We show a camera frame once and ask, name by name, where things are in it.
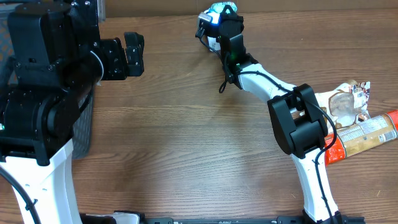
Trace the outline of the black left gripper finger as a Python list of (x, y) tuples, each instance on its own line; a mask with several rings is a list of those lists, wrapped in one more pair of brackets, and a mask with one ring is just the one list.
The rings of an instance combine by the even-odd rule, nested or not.
[(143, 54), (140, 51), (126, 52), (130, 77), (139, 77), (144, 73)]
[(144, 36), (137, 32), (125, 32), (124, 38), (126, 42), (126, 55), (131, 55), (133, 51), (143, 56), (144, 52)]

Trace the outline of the teal snack bar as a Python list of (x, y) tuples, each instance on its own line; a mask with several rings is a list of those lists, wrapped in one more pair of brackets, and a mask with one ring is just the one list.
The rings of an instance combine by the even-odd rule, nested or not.
[(212, 24), (217, 24), (219, 21), (219, 17), (221, 12), (223, 11), (225, 6), (231, 6), (232, 10), (236, 12), (238, 10), (237, 6), (235, 5), (234, 2), (227, 1), (227, 2), (216, 2), (213, 3), (206, 11), (205, 13), (210, 15), (212, 17), (211, 23)]

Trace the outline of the clear brown snack bag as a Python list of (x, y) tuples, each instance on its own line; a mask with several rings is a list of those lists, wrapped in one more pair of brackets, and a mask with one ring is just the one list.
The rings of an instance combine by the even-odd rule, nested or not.
[(343, 129), (371, 118), (368, 112), (370, 89), (371, 82), (348, 80), (332, 91), (315, 96), (336, 129)]

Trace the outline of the orange pasta package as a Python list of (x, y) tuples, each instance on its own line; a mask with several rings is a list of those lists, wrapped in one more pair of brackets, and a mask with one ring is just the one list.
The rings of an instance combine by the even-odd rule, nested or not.
[(335, 143), (325, 153), (326, 166), (397, 139), (397, 110), (337, 130)]

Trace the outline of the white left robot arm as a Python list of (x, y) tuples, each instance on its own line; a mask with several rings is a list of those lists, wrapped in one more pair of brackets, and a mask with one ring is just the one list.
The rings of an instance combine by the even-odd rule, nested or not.
[(1, 176), (24, 223), (144, 223), (138, 212), (80, 213), (72, 161), (90, 147), (101, 80), (144, 72), (144, 37), (102, 39), (97, 1), (2, 1), (13, 54), (1, 69)]

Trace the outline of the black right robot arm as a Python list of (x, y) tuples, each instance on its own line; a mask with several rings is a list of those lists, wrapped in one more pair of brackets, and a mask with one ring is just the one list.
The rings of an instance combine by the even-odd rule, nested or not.
[(302, 223), (343, 223), (343, 216), (333, 200), (326, 173), (325, 154), (336, 138), (325, 142), (329, 129), (335, 129), (332, 119), (318, 104), (311, 86), (295, 86), (279, 80), (264, 70), (244, 46), (244, 19), (236, 13), (234, 3), (222, 2), (198, 15), (195, 37), (214, 38), (216, 50), (206, 48), (219, 57), (224, 82), (252, 93), (267, 103), (275, 140), (289, 155), (300, 180), (304, 206)]

